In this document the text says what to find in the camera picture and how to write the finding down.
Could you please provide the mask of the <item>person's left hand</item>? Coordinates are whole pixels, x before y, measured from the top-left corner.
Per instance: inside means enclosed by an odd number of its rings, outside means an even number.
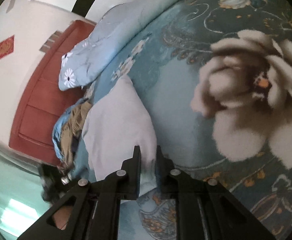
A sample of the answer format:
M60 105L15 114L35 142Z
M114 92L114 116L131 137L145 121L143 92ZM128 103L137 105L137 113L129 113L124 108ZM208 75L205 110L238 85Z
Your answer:
M62 206L53 214L53 221L58 229L64 230L67 227L72 210L72 206Z

